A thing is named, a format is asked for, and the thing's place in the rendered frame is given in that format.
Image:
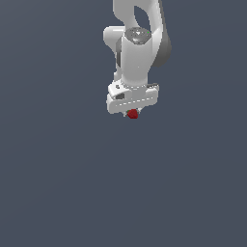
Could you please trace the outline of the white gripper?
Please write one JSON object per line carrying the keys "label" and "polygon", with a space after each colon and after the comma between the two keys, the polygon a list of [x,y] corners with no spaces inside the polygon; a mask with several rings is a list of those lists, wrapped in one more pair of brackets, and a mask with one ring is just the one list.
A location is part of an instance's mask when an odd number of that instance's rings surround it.
{"label": "white gripper", "polygon": [[137,109],[138,114],[146,106],[154,105],[158,99],[159,85],[157,83],[142,86],[127,86],[121,80],[113,81],[108,86],[106,99],[107,111],[110,114],[123,113]]}

